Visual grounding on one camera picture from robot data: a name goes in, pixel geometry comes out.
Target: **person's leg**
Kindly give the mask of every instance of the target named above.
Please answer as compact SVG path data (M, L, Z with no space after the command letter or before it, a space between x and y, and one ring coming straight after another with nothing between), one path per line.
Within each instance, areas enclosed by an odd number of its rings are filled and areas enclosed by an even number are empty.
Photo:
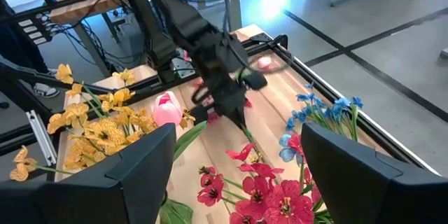
M25 55L28 60L33 65L33 69L42 74L48 74L49 70L45 62L43 61L43 57L41 51L37 47L35 43L32 43L27 35L19 30L19 27L12 26L11 27L15 36L21 45L22 49L25 51Z

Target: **metal bar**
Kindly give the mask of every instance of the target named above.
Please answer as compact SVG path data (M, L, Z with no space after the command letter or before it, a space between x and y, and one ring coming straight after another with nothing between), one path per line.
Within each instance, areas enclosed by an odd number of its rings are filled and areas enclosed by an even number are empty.
M79 39L83 42L83 45L85 46L87 51L90 53L90 56L92 56L93 61L95 62L101 73L104 75L104 77L111 76L108 63L106 62L104 56L102 56L98 48L95 46L92 38L89 36L84 26L82 24L77 24L74 27L74 30Z
M106 22L107 27L109 28L109 31L111 31L113 38L115 39L115 42L120 43L120 38L118 38L117 30L112 24L111 19L109 18L109 15L107 15L107 12L101 14L104 18L104 21Z
M31 128L31 125L23 125L20 127L16 127L15 129L12 129L8 132L0 134L0 144L10 141L14 138L21 137L23 135L31 134L31 133L33 133L33 129Z
M230 14L230 20L229 20L230 31L236 31L242 28L241 4L239 0L230 0L228 11Z

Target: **flower stem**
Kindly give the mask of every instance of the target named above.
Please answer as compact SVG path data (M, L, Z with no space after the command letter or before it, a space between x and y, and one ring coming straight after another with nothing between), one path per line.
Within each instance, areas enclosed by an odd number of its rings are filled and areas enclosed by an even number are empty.
M245 197L243 197L241 195L238 195L236 193L230 192L229 190L223 189L223 192L225 192L227 194L230 194L231 196L236 197L236 198L238 198L240 200L247 200Z
M225 198L225 197L223 197L223 200L224 200L225 202L227 202L227 203L231 203L232 205L235 205L235 204L236 204L236 203L233 202L232 200L227 199L227 198Z
M104 118L104 115L103 115L101 112L99 112L98 108L97 108L94 104L92 104L92 102L90 102L89 99L85 98L83 94L81 94L81 96L82 96L82 97L84 98L84 100L87 101L87 103L92 107L93 111L95 111L95 113L97 114L97 116L98 116L99 118Z
M49 172L59 172L59 173L62 173L62 174L70 174L70 175L73 175L73 174L74 174L73 172L62 171L62 170L53 169L53 168L48 168L48 167L44 167L44 166L41 166L41 165L38 165L38 164L35 164L34 167L35 167L36 169L42 169L42 170L44 170L44 171L49 171Z

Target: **flower petal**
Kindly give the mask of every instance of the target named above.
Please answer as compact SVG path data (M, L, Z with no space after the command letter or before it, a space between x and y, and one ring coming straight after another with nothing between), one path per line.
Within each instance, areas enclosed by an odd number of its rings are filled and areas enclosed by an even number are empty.
M283 160L283 162L290 162L294 158L294 155L296 153L297 152L292 148L285 147L280 151L279 156Z
M281 147L288 147L288 141L291 138L291 135L289 134L284 134L283 136L280 137L280 141L279 144Z

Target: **flower bouquet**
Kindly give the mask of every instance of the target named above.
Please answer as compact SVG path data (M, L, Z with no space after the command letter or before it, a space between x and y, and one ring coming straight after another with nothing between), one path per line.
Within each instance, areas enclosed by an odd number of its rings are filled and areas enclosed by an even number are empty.
M135 82L132 71L127 69L113 75L123 80L125 86ZM89 105L82 101L70 104L64 113L56 113L50 118L47 128L49 134L54 134L58 130L69 132L67 139L71 146L62 169L38 165L35 159L27 157L28 150L23 146L14 159L16 168L10 173L10 178L13 180L25 181L29 172L35 169L74 174L126 148L165 123L174 123L176 126L186 128L188 122L195 120L187 110L181 108L172 92L160 95L156 99L153 114L148 114L144 108L135 111L131 107L123 106L123 103L135 94L126 87L113 94L94 95L83 83L74 83L70 66L63 64L59 65L55 77L63 83L72 84L71 90L66 92L67 96L80 96ZM81 92L82 89L90 97L86 97ZM98 120L88 121L90 108L97 114ZM201 122L178 138L174 160L196 139L205 126L206 122ZM169 199L166 195L163 202L160 211L170 214L162 224L192 222L193 210L189 206Z

